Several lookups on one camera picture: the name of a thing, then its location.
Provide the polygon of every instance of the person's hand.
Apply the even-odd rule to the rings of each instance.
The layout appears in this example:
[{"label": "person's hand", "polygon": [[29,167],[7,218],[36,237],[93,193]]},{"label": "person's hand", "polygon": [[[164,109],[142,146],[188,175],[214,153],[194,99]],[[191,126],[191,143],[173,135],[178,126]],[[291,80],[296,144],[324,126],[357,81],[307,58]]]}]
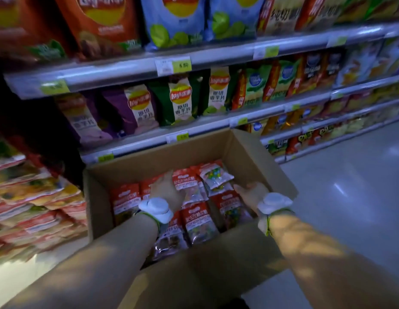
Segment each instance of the person's hand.
[{"label": "person's hand", "polygon": [[247,188],[244,189],[238,184],[234,184],[234,190],[241,197],[244,203],[251,208],[257,215],[260,215],[258,210],[258,203],[264,199],[264,196],[269,193],[268,188],[261,182],[254,182],[247,184]]},{"label": "person's hand", "polygon": [[167,201],[169,209],[176,213],[181,209],[185,195],[177,191],[172,181],[173,170],[166,172],[162,177],[151,184],[150,198],[160,197]]}]

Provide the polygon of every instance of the white wrist device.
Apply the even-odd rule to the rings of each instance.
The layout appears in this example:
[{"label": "white wrist device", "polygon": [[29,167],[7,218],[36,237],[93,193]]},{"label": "white wrist device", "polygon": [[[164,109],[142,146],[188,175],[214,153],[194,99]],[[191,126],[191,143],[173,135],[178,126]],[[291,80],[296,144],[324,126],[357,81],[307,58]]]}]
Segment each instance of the white wrist device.
[{"label": "white wrist device", "polygon": [[173,217],[173,212],[169,209],[167,201],[159,197],[140,202],[139,209],[149,213],[162,224],[169,223]]},{"label": "white wrist device", "polygon": [[289,197],[272,192],[266,194],[264,199],[258,203],[258,210],[265,215],[270,215],[274,211],[291,206],[292,203],[293,201]]}]

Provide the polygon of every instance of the person's right arm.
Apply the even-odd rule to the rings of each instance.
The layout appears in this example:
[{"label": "person's right arm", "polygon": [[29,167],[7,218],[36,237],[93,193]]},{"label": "person's right arm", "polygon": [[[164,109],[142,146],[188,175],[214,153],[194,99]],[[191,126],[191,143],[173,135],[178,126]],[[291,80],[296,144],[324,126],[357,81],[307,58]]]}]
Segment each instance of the person's right arm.
[{"label": "person's right arm", "polygon": [[[235,186],[256,210],[268,190]],[[294,215],[274,214],[269,229],[314,309],[399,308],[399,286],[386,271],[360,254],[316,231]]]}]

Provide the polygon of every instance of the person's left hand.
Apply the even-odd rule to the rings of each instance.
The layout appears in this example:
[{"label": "person's left hand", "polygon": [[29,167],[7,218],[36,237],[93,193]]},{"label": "person's left hand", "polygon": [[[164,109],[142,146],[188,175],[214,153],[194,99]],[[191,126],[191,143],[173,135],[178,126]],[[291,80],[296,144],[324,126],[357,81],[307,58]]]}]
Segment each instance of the person's left hand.
[{"label": "person's left hand", "polygon": [[150,198],[160,197],[167,201],[169,209],[176,213],[181,209],[185,195],[177,191],[172,181],[173,170],[166,172],[155,183],[151,184]]}]

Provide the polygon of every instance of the glossy floor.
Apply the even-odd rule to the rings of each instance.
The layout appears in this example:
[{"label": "glossy floor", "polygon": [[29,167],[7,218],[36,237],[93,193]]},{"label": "glossy floor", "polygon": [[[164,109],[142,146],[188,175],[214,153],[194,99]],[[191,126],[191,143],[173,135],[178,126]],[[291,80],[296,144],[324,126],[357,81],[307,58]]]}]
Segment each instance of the glossy floor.
[{"label": "glossy floor", "polygon": [[[399,122],[281,167],[300,218],[399,279]],[[251,309],[310,308],[290,270],[243,298]]]}]

